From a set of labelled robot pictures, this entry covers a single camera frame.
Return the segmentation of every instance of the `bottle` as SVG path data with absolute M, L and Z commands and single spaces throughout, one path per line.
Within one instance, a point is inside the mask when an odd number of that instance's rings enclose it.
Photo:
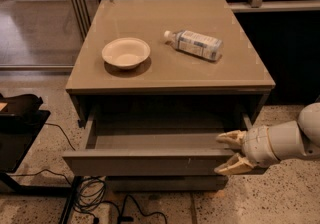
M 166 31 L 164 38 L 171 46 L 180 50 L 210 61 L 217 61 L 221 57 L 222 40 L 201 35 L 189 30 L 178 32 Z

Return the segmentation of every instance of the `floor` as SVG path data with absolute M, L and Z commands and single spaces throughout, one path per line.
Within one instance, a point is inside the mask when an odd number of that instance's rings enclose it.
M 94 14 L 97 2 L 89 2 Z M 73 64 L 81 38 L 66 0 L 0 0 L 0 62 L 2 64 Z M 49 110 L 48 122 L 58 124 L 72 145 L 79 147 L 83 129 L 64 87 L 69 73 L 0 73 L 0 93 L 9 97 L 33 93 L 43 98 L 42 109 Z M 302 105 L 268 105 L 254 124 L 275 125 L 297 118 Z M 45 125 L 15 174 L 34 174 L 43 169 L 73 174 L 62 160 L 70 150 L 62 132 Z M 218 192 L 134 193 L 141 209 L 161 211 L 174 224 L 256 224 L 320 223 L 320 162 L 287 160 L 270 167 L 263 175 L 230 176 Z M 21 184 L 68 186 L 63 177 L 50 173 L 14 177 Z M 125 194 L 107 190 L 106 199 L 122 204 Z M 64 198 L 0 195 L 0 223 L 58 223 Z M 100 223 L 116 223 L 115 209 L 102 204 L 94 211 Z M 142 217 L 132 201 L 126 214 L 133 223 L 165 223 L 160 215 Z M 93 217 L 73 212 L 70 223 L 93 223 Z

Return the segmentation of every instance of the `bowl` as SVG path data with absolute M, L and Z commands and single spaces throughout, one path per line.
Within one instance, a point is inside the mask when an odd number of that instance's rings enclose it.
M 149 45 L 138 38 L 120 38 L 108 43 L 102 50 L 102 58 L 120 69 L 133 69 L 150 55 Z

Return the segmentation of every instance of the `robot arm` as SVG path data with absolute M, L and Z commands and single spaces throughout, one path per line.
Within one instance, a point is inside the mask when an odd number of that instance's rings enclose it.
M 305 107 L 297 122 L 223 133 L 217 141 L 242 151 L 215 168 L 222 175 L 267 168 L 285 159 L 320 160 L 320 103 Z

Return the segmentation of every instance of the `white bottle cap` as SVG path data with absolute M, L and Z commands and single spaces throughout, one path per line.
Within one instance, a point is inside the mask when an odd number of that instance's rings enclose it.
M 172 41 L 173 34 L 171 31 L 167 30 L 166 32 L 164 32 L 163 36 L 165 40 Z

